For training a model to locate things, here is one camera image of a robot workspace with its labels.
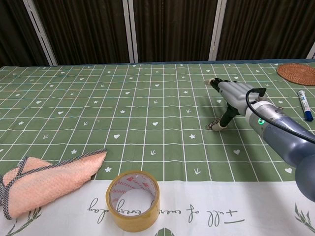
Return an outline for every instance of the marker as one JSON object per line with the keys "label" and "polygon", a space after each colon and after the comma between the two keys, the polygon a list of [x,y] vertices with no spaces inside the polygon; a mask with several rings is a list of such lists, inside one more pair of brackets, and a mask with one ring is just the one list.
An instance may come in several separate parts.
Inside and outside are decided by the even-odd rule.
{"label": "marker", "polygon": [[306,100],[306,96],[305,96],[305,92],[303,90],[300,90],[297,92],[297,94],[299,95],[300,98],[300,102],[302,104],[303,107],[303,111],[304,111],[304,116],[305,116],[305,120],[306,121],[312,121],[313,120],[313,116],[310,110],[310,106]]}

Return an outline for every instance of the dark curtain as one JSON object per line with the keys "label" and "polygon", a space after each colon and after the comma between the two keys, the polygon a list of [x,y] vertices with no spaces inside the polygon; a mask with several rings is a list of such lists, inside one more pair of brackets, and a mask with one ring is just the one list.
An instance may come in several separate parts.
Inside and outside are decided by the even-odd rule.
{"label": "dark curtain", "polygon": [[48,65],[22,0],[0,0],[0,67]]}
{"label": "dark curtain", "polygon": [[305,58],[315,0],[228,0],[217,60]]}
{"label": "dark curtain", "polygon": [[34,0],[58,64],[129,62],[121,0]]}
{"label": "dark curtain", "polygon": [[134,0],[138,59],[208,60],[217,0]]}

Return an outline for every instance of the clear packing tape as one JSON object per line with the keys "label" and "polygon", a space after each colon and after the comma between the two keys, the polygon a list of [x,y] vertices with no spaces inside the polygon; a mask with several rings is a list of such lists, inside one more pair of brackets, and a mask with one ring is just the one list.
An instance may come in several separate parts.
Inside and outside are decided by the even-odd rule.
{"label": "clear packing tape", "polygon": [[[126,216],[116,211],[119,198],[131,189],[148,191],[154,197],[148,210],[135,216]],[[106,203],[115,223],[128,232],[139,232],[152,226],[159,215],[159,186],[152,175],[144,171],[129,171],[117,176],[106,192]]]}

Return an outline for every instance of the pink towel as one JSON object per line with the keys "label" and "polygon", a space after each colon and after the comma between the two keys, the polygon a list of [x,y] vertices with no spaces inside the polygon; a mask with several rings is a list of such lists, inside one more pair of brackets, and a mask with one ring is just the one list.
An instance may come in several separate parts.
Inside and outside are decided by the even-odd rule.
{"label": "pink towel", "polygon": [[0,176],[0,206],[7,219],[41,207],[80,188],[106,157],[106,149],[86,153],[58,164],[25,157],[17,168]]}

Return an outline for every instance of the woven placemat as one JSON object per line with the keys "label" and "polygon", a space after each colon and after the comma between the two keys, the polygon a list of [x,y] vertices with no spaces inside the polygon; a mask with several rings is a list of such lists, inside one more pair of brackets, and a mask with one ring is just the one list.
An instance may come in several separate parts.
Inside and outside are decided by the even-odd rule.
{"label": "woven placemat", "polygon": [[279,65],[277,73],[284,79],[299,85],[315,86],[315,68],[298,63]]}

